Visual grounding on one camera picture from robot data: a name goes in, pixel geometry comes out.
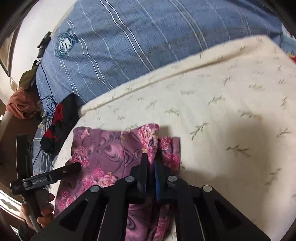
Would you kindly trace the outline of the person's left hand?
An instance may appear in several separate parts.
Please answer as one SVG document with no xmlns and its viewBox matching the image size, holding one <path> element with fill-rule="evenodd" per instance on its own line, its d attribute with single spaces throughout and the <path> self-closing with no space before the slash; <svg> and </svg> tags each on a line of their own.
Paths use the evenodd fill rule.
<svg viewBox="0 0 296 241">
<path fill-rule="evenodd" d="M 54 208 L 50 202 L 53 201 L 54 198 L 55 196 L 46 189 L 28 191 L 22 194 L 23 202 L 21 211 L 26 223 L 34 231 L 39 232 L 44 226 L 40 224 L 38 220 L 53 212 Z"/>
</svg>

